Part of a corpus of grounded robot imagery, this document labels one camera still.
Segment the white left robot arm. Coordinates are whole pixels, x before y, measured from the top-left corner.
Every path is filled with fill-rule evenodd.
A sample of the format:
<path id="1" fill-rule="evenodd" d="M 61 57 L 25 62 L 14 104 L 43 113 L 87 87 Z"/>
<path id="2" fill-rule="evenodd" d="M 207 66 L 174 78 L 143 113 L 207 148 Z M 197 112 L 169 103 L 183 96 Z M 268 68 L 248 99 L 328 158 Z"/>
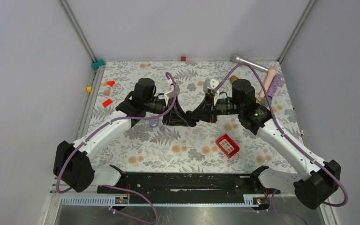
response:
<path id="1" fill-rule="evenodd" d="M 116 193 L 125 190 L 127 181 L 118 169 L 94 166 L 91 162 L 115 137 L 139 121 L 160 119 L 169 114 L 176 104 L 179 88 L 169 72 L 165 76 L 169 92 L 162 100 L 163 106 L 153 100 L 155 82 L 141 78 L 118 109 L 101 125 L 71 143 L 62 141 L 57 146 L 53 166 L 53 173 L 57 177 L 57 193 L 63 194 L 70 190 L 80 193 L 89 186 L 109 186 Z"/>

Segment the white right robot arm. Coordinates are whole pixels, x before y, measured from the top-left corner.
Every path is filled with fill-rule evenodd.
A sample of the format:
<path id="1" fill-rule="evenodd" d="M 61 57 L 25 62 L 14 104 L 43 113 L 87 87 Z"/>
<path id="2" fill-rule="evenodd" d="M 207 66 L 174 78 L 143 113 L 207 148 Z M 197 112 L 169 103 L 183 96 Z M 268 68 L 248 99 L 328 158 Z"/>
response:
<path id="1" fill-rule="evenodd" d="M 216 122 L 219 115 L 238 116 L 241 125 L 273 147 L 294 168 L 295 173 L 279 172 L 267 166 L 254 171 L 250 187 L 256 193 L 267 188 L 294 194 L 309 209 L 323 204 L 339 185 L 341 166 L 327 161 L 303 146 L 276 121 L 269 109 L 257 103 L 255 89 L 248 80 L 232 82 L 232 97 L 219 98 L 219 81 L 206 79 L 204 100 L 186 115 L 197 121 Z"/>

